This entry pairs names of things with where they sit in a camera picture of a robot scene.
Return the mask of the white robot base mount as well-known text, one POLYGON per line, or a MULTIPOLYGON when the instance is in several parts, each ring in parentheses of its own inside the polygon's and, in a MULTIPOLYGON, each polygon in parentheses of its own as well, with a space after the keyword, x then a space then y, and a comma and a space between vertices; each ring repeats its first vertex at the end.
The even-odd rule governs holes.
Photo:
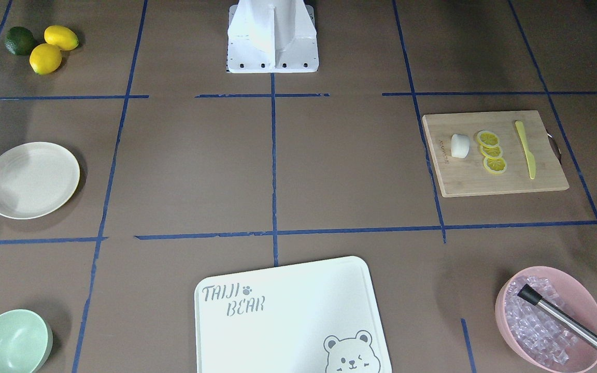
POLYGON ((227 71, 314 73, 317 24, 304 1, 239 1, 229 8, 227 71))

